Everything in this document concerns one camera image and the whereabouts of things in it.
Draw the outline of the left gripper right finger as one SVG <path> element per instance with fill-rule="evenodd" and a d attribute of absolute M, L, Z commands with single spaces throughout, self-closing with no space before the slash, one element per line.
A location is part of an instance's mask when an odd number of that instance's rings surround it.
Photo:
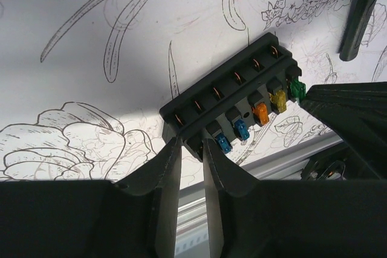
<path fill-rule="evenodd" d="M 253 257 L 258 180 L 228 159 L 212 139 L 203 145 L 204 186 L 211 257 Z"/>

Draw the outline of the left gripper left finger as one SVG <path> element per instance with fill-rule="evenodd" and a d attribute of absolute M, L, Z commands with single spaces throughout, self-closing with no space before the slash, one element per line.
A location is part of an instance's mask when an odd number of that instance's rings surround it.
<path fill-rule="evenodd" d="M 153 159 L 117 182 L 114 257 L 174 257 L 181 141 L 172 138 Z"/>

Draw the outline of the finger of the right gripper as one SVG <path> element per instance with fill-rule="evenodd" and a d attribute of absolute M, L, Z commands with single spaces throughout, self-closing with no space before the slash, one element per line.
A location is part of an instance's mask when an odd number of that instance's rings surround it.
<path fill-rule="evenodd" d="M 313 85 L 300 107 L 386 179 L 386 82 Z"/>

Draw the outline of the small green fuse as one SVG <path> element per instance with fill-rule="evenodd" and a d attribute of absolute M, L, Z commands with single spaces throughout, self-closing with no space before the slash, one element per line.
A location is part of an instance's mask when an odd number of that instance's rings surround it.
<path fill-rule="evenodd" d="M 306 84 L 298 79 L 293 79 L 290 83 L 290 92 L 297 102 L 301 102 L 307 94 Z"/>

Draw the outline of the black fuse box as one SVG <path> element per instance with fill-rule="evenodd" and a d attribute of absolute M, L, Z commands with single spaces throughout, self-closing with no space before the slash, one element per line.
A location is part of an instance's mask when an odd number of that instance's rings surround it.
<path fill-rule="evenodd" d="M 302 75 L 292 53 L 278 37 L 266 33 L 160 109 L 162 138 L 181 139 L 186 149 L 203 159 L 203 141 L 212 139 L 224 154 L 235 140 L 249 141 L 249 129 L 269 124 L 291 96 L 290 83 Z"/>

